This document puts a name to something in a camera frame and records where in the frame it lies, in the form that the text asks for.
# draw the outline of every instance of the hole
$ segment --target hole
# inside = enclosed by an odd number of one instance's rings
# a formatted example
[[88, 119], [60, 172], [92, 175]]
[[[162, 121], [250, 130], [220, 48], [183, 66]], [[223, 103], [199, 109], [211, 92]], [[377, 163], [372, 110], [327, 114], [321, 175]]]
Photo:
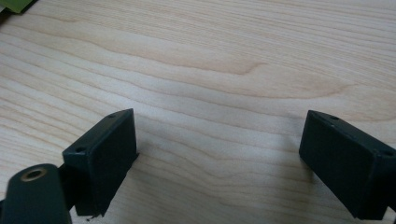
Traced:
[[41, 168], [41, 167], [35, 168], [33, 170], [30, 170], [30, 171], [24, 173], [21, 176], [21, 181], [29, 182], [29, 181], [37, 180], [38, 178], [45, 175], [46, 173], [47, 173], [47, 170], [44, 168]]
[[85, 151], [87, 148], [85, 148], [85, 147], [78, 147], [78, 148], [76, 148], [76, 152], [82, 152], [82, 151]]
[[386, 156], [393, 156], [395, 153], [394, 152], [391, 152], [391, 151], [386, 151], [386, 152], [384, 152], [384, 155], [386, 155]]

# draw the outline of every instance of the black plastic piece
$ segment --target black plastic piece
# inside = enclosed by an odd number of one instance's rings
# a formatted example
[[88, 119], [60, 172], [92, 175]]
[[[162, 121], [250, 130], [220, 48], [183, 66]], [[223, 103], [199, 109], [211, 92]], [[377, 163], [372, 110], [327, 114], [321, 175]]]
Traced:
[[308, 111], [300, 156], [353, 217], [396, 209], [396, 150], [347, 122]]
[[78, 185], [70, 185], [81, 190], [76, 201], [78, 215], [103, 216], [137, 158], [134, 111], [123, 110], [105, 117], [63, 155], [64, 169], [78, 177]]
[[64, 164], [29, 167], [14, 175], [0, 202], [0, 223], [71, 223], [78, 215], [104, 215], [137, 158], [134, 111], [99, 121], [63, 152]]
[[9, 180], [2, 224], [16, 223], [71, 223], [56, 166], [32, 166]]

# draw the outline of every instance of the wooden tabletop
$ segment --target wooden tabletop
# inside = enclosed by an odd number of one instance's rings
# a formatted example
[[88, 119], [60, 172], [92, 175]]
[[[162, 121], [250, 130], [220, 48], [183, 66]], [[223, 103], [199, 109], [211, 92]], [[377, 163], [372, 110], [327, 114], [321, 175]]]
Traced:
[[39, 0], [0, 15], [0, 97], [0, 198], [134, 109], [140, 157], [74, 223], [378, 223], [298, 150], [308, 109], [396, 147], [396, 1]]

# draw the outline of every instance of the green object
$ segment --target green object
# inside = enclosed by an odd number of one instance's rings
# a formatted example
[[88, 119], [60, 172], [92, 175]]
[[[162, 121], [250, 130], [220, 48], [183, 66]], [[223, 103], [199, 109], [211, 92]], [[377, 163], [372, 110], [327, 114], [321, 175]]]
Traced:
[[0, 6], [6, 7], [9, 10], [21, 13], [33, 0], [0, 0]]

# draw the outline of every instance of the black plastic part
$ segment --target black plastic part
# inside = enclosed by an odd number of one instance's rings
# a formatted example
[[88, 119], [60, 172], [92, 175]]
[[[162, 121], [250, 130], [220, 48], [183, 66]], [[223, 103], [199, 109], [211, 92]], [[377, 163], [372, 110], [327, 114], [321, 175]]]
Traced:
[[105, 117], [63, 155], [62, 173], [78, 180], [64, 184], [66, 198], [73, 198], [68, 205], [75, 204], [79, 216], [103, 216], [137, 158], [134, 111], [123, 110]]
[[396, 150], [334, 116], [308, 111], [300, 156], [353, 217], [396, 209]]
[[71, 223], [58, 168], [39, 164], [24, 169], [8, 182], [2, 224]]

